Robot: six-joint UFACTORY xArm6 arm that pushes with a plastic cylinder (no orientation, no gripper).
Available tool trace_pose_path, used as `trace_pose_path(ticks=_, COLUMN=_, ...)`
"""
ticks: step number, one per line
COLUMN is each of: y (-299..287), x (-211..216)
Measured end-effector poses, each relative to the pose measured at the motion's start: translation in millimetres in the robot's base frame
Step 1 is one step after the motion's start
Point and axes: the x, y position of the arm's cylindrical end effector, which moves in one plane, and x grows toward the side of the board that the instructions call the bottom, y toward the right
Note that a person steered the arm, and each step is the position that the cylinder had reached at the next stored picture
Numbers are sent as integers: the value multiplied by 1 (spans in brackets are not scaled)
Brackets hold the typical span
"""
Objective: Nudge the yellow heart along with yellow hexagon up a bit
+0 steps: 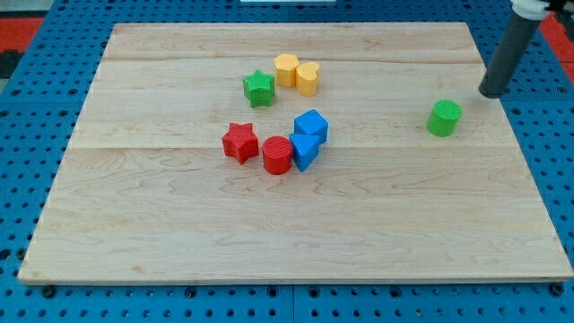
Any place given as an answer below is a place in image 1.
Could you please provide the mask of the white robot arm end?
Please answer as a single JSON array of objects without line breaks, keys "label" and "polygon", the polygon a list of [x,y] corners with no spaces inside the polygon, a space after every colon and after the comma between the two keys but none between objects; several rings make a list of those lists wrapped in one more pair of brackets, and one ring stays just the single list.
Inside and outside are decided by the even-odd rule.
[{"label": "white robot arm end", "polygon": [[573,17],[573,0],[510,0],[514,13],[531,21],[542,21],[550,13]]}]

